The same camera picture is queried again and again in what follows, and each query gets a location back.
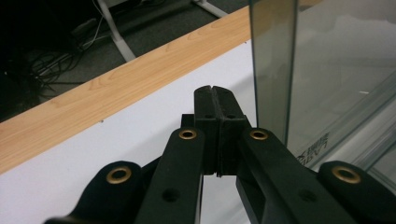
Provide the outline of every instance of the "dark floor area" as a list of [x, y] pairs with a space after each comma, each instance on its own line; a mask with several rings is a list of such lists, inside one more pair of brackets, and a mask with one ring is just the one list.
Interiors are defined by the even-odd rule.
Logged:
[[[227, 13], [248, 5], [248, 0], [209, 2]], [[217, 19], [191, 0], [150, 0], [137, 7], [117, 8], [112, 11], [112, 16], [136, 57]], [[0, 122], [125, 63], [110, 37], [105, 20], [92, 19], [80, 25], [74, 34], [83, 49], [80, 52], [65, 54], [33, 50], [27, 54], [31, 69], [38, 74], [31, 81], [33, 84], [26, 84], [35, 91], [33, 96], [26, 97], [25, 93], [17, 97], [16, 102], [10, 102], [7, 95], [15, 89], [15, 83], [2, 82], [0, 88], [7, 87], [9, 91], [0, 97], [7, 101], [0, 104]]]

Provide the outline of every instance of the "floor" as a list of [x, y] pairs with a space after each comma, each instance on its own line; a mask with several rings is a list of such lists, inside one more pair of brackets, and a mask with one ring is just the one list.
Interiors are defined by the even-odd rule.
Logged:
[[[232, 13], [247, 6], [248, 0], [210, 0], [209, 3]], [[118, 11], [112, 16], [136, 57], [218, 19], [191, 0], [150, 0], [146, 5]], [[39, 104], [125, 63], [105, 20], [92, 20], [81, 29], [85, 35], [82, 42], [85, 44], [81, 46], [85, 50], [75, 55], [57, 54], [59, 62], [45, 72], [41, 68]], [[11, 113], [0, 116], [0, 122], [36, 104], [34, 101], [22, 108], [16, 107]]]

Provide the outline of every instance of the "wood grain surface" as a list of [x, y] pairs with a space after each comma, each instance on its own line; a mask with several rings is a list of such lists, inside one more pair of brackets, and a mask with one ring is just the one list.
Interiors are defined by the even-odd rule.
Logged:
[[0, 123], [0, 174], [249, 39], [245, 7]]

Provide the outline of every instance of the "brass grommet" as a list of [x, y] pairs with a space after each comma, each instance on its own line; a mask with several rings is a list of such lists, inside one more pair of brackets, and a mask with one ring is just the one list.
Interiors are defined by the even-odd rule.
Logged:
[[131, 175], [132, 171], [128, 166], [120, 166], [108, 172], [106, 180], [110, 184], [120, 184], [127, 181]]
[[185, 140], [193, 139], [197, 136], [197, 132], [191, 129], [182, 130], [178, 133], [178, 136]]
[[250, 137], [256, 139], [256, 140], [265, 140], [268, 138], [268, 133], [265, 133], [260, 130], [253, 130], [250, 132]]
[[361, 182], [361, 176], [358, 175], [354, 170], [345, 166], [335, 166], [332, 168], [332, 174], [338, 179], [347, 182], [348, 184], [359, 184]]

